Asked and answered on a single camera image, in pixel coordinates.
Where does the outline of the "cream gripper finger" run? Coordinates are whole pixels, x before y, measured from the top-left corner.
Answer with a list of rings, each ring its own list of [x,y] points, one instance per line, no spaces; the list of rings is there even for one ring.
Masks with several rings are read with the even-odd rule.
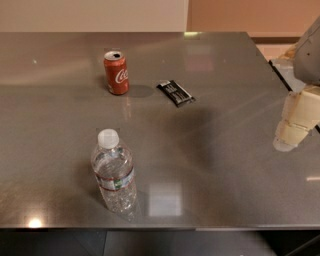
[[[281,117],[273,146],[280,152],[289,152],[320,123],[320,87],[306,85],[300,92],[290,92]]]

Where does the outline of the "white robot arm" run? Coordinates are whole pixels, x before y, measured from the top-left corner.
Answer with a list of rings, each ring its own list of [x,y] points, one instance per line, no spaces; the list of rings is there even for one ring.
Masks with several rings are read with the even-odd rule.
[[[287,70],[289,78],[303,83],[291,86],[275,132],[273,146],[288,152],[320,123],[320,17],[297,43],[271,63],[276,70]]]

